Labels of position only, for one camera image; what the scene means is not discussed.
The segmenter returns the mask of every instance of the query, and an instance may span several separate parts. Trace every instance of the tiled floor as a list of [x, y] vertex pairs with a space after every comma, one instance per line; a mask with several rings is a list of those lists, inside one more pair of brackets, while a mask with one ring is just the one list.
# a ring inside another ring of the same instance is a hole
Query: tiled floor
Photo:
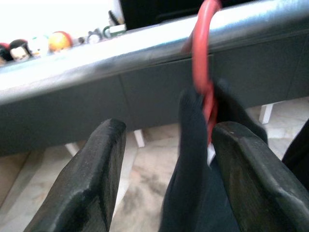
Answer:
[[[259, 108], [248, 111], [258, 118]], [[309, 98], [274, 105], [266, 129], [269, 146], [279, 158], [308, 117]], [[178, 156], [178, 125], [146, 129], [144, 136], [144, 148], [137, 148], [132, 133], [127, 136], [111, 232], [157, 231], [163, 196]], [[0, 209], [1, 232], [20, 232], [26, 227], [70, 159], [64, 146], [29, 155]]]

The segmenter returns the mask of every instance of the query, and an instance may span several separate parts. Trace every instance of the white wall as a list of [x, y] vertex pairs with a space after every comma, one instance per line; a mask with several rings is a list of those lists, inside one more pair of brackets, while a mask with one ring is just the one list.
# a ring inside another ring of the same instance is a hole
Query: white wall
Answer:
[[108, 11], [122, 17], [118, 0], [5, 0], [0, 2], [0, 42], [63, 30], [72, 37], [109, 24]]

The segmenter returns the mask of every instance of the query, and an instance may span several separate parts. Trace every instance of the white chair leg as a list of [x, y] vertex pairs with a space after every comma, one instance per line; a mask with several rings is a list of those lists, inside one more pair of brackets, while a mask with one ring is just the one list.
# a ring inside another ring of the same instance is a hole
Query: white chair leg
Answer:
[[267, 105], [262, 105], [261, 107], [261, 112], [260, 112], [260, 117], [259, 117], [259, 121], [262, 124], [266, 124], [269, 122], [270, 119], [270, 115], [271, 115], [271, 111], [272, 111], [272, 107], [274, 106], [274, 103], [272, 104], [267, 104]]
[[67, 148], [67, 150], [72, 156], [75, 156], [77, 152], [79, 151], [79, 147], [77, 143], [65, 144], [65, 147]]
[[139, 147], [145, 147], [144, 137], [141, 130], [135, 130], [134, 136]]

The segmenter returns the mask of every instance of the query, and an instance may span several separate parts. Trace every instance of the silver metal bar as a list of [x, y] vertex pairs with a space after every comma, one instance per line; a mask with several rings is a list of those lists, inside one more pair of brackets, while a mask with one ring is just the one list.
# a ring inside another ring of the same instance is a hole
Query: silver metal bar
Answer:
[[[196, 17], [129, 31], [68, 52], [0, 68], [0, 105], [190, 54], [183, 46]], [[307, 33], [309, 0], [263, 0], [226, 8], [211, 22], [210, 52]]]

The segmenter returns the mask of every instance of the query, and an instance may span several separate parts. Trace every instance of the orange ball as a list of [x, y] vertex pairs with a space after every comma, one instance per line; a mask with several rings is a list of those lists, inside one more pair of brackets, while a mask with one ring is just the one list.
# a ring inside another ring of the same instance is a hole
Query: orange ball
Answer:
[[49, 37], [48, 45], [52, 52], [60, 52], [72, 47], [72, 40], [67, 33], [56, 31]]

